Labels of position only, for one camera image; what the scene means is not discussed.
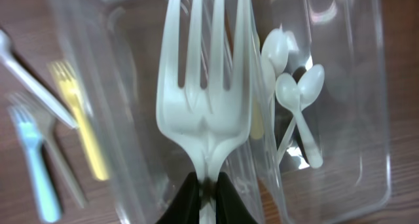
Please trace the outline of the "clear plastic container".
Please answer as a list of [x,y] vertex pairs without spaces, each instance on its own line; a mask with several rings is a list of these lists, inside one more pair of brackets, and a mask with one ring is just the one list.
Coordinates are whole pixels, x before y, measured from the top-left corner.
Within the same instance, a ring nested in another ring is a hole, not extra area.
[[280,174],[251,0],[50,0],[129,223],[265,223]]
[[292,33],[286,72],[325,70],[304,118],[323,157],[311,168],[294,132],[273,192],[283,223],[341,223],[391,196],[390,131],[381,0],[252,0],[257,33]]

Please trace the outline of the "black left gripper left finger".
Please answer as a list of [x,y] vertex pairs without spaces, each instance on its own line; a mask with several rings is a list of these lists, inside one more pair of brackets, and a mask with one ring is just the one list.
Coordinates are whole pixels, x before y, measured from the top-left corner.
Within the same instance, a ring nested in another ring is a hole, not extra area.
[[200,185],[195,172],[190,172],[175,198],[156,224],[198,224]]

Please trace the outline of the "cream fork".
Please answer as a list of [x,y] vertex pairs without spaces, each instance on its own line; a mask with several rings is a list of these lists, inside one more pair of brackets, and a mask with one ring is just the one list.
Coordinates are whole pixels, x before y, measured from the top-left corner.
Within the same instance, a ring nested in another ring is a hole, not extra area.
[[47,142],[47,151],[50,153],[54,165],[61,173],[73,200],[79,208],[85,208],[88,204],[87,199],[54,137],[56,117],[39,100],[27,92],[12,92],[7,95],[7,98],[12,103],[24,106],[34,118],[40,133]]

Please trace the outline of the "teal thick-handled fork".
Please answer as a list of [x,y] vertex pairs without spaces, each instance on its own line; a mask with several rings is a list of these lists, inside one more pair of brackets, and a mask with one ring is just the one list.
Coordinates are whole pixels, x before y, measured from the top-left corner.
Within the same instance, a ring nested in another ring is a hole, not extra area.
[[33,117],[20,105],[7,108],[26,158],[29,178],[39,219],[55,223],[62,217],[58,196],[42,156],[44,138]]

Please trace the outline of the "yellow spoon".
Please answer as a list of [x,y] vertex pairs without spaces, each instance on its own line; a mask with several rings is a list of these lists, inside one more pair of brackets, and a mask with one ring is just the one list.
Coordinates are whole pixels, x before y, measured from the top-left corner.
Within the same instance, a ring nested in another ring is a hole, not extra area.
[[[260,39],[257,33],[254,35],[255,49],[258,51],[255,57],[255,73],[254,76],[258,79],[257,73],[261,71],[260,65]],[[264,136],[263,117],[261,116],[260,103],[258,101],[259,93],[253,93],[253,111],[250,136],[254,140],[259,140]]]

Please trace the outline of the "clear left plastic container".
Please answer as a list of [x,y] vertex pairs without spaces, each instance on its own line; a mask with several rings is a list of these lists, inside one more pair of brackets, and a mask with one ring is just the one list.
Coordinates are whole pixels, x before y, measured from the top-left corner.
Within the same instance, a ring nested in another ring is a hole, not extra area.
[[129,223],[265,223],[280,174],[251,0],[50,0]]

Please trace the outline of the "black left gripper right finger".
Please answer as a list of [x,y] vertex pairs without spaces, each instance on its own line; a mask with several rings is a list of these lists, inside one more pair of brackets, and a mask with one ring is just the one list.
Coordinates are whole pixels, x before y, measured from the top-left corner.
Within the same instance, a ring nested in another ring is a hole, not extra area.
[[225,172],[219,174],[215,201],[216,224],[257,224]]

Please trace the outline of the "white long plastic fork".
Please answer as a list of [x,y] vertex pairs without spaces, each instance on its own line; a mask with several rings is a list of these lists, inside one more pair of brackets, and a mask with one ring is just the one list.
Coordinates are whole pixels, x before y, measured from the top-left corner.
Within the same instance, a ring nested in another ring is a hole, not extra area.
[[1,64],[68,127],[73,129],[79,127],[75,118],[64,105],[17,60],[12,51],[12,41],[3,30],[1,30]]

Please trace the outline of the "white plastic spoon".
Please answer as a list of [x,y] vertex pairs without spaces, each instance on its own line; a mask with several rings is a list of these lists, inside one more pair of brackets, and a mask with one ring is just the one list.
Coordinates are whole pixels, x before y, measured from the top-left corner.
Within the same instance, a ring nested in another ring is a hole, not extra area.
[[281,74],[276,81],[276,99],[281,106],[292,112],[309,165],[319,168],[323,165],[323,159],[302,114],[301,96],[313,103],[319,96],[323,84],[311,78],[307,81],[302,78],[300,83],[301,85],[298,85],[288,73]]
[[275,96],[278,103],[293,114],[293,118],[285,131],[277,152],[277,158],[282,161],[295,128],[299,129],[303,147],[312,168],[323,165],[323,158],[315,143],[310,129],[302,115],[302,111],[313,104],[318,98],[325,81],[325,71],[322,65],[313,65],[299,81],[292,75],[282,73],[276,80]]
[[270,109],[272,128],[274,128],[276,79],[285,70],[290,52],[298,52],[299,47],[292,31],[283,27],[273,29],[266,37],[261,50],[261,68],[266,97]]

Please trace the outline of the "thin translucent white fork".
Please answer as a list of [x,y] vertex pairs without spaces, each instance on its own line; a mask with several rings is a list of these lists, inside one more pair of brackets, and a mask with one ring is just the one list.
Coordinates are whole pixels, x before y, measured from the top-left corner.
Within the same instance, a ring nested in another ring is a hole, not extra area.
[[204,0],[192,0],[183,84],[178,79],[181,0],[168,0],[162,37],[156,122],[161,133],[186,152],[200,185],[217,184],[226,158],[247,141],[251,129],[251,1],[237,0],[229,84],[225,4],[213,0],[206,86],[201,84]]

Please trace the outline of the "clear right plastic container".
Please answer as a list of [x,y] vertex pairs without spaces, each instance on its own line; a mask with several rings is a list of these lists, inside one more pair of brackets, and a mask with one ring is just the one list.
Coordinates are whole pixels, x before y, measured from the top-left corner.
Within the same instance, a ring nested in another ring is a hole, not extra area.
[[323,157],[311,168],[294,132],[273,192],[283,223],[341,223],[391,196],[390,131],[381,0],[252,0],[257,33],[292,33],[286,72],[325,70],[304,118]]

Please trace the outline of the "yellow thick-handled fork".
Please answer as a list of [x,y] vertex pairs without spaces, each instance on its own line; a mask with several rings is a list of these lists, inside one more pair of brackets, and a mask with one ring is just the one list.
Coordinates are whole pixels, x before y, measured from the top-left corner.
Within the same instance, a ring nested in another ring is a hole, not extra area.
[[105,165],[98,141],[83,108],[83,97],[74,71],[67,60],[56,60],[48,64],[51,75],[64,100],[72,111],[78,127],[82,148],[93,178],[107,181],[109,172]]

